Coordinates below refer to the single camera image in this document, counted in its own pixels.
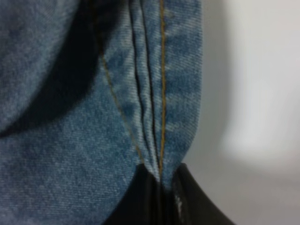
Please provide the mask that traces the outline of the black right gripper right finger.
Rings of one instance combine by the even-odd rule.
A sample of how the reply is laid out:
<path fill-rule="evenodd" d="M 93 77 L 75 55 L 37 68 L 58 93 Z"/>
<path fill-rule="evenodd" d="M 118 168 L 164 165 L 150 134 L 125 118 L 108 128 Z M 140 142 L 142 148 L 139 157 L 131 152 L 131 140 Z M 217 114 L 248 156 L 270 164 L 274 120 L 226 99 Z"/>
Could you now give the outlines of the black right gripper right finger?
<path fill-rule="evenodd" d="M 205 194 L 186 164 L 181 164 L 172 179 L 171 225 L 233 225 Z"/>

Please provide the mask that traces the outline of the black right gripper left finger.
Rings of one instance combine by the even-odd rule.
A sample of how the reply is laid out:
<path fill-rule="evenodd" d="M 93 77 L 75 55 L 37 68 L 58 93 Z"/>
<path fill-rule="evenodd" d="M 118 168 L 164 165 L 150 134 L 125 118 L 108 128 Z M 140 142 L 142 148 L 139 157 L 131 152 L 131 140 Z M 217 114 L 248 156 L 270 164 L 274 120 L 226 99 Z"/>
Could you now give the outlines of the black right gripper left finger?
<path fill-rule="evenodd" d="M 105 225 L 169 224 L 168 193 L 143 164 Z"/>

